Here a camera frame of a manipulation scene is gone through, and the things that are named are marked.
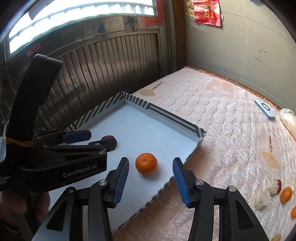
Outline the person's hand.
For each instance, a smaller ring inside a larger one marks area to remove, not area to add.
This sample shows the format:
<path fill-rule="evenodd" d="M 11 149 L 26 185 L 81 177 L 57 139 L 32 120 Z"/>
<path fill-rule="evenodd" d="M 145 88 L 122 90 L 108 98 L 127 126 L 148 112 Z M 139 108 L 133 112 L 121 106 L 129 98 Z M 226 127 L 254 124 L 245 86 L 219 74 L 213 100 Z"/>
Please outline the person's hand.
<path fill-rule="evenodd" d="M 49 192 L 38 194 L 33 201 L 33 214 L 39 222 L 43 222 L 49 212 L 51 198 Z M 27 211 L 25 201 L 17 194 L 1 191 L 1 222 L 9 227 L 16 228 L 12 213 L 24 214 Z"/>

